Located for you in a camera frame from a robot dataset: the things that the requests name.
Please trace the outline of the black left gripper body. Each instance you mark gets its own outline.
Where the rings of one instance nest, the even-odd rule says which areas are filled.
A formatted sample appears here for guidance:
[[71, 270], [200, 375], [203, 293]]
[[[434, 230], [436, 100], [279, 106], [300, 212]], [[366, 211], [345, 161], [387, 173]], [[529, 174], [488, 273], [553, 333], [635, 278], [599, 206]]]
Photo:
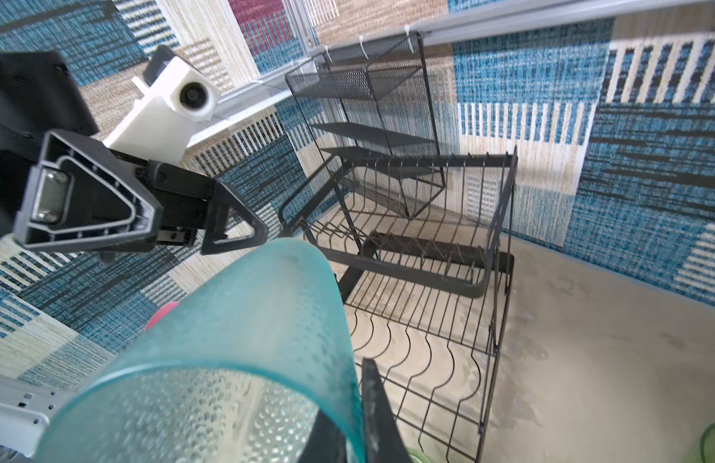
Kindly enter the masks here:
[[146, 160], [114, 150], [116, 158], [129, 167], [142, 186], [163, 207], [156, 237], [108, 247], [99, 252], [103, 264], [112, 264], [122, 253], [148, 253], [158, 245], [191, 247], [195, 233], [205, 228], [208, 202], [216, 181], [176, 165]]

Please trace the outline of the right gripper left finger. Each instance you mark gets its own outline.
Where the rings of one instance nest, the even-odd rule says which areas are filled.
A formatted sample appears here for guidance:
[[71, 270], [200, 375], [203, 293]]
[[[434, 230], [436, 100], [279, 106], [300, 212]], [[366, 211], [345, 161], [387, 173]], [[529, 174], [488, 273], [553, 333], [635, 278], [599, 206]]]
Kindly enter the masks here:
[[346, 463], [346, 438], [332, 420], [318, 413], [299, 463]]

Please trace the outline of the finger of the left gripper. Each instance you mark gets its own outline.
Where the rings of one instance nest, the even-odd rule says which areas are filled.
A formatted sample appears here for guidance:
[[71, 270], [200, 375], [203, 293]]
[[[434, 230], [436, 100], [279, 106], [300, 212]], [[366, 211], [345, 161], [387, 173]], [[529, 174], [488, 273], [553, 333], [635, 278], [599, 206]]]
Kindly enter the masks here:
[[235, 187], [217, 181], [208, 202], [200, 254], [224, 254], [264, 244], [269, 226], [239, 196]]
[[134, 169], [103, 143], [54, 129], [29, 170], [13, 238], [31, 251], [106, 251], [154, 241], [163, 212]]

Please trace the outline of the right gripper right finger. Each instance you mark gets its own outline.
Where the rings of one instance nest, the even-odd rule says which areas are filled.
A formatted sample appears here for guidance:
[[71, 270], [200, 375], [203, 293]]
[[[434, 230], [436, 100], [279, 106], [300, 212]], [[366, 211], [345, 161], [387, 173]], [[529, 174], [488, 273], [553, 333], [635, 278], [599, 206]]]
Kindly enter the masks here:
[[361, 381], [366, 462], [411, 463], [374, 360], [363, 359]]

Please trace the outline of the bright green translucent cup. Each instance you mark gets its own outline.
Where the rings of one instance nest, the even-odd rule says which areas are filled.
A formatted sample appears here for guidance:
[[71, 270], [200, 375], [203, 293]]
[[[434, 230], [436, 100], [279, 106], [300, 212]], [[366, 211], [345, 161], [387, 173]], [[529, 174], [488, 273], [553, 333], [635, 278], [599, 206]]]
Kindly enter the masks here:
[[417, 449], [407, 448], [407, 454], [409, 455], [411, 463], [433, 463], [425, 453]]

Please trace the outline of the teal translucent cup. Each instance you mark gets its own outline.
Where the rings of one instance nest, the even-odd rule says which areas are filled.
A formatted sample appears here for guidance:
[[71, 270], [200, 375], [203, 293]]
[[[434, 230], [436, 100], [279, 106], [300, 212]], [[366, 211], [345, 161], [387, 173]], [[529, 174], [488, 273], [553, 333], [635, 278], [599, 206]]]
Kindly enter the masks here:
[[38, 462], [298, 462], [318, 413], [365, 461], [334, 272], [313, 245], [245, 254], [140, 335], [44, 432]]

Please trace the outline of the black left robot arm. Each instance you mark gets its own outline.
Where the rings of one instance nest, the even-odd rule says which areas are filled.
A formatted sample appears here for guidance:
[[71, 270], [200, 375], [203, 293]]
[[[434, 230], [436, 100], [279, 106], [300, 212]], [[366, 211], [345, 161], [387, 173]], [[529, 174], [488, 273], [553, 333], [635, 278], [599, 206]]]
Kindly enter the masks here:
[[61, 55], [0, 54], [0, 239], [103, 262], [159, 245], [204, 255], [264, 244], [269, 228], [224, 182], [181, 166], [220, 90], [167, 46], [104, 140]]

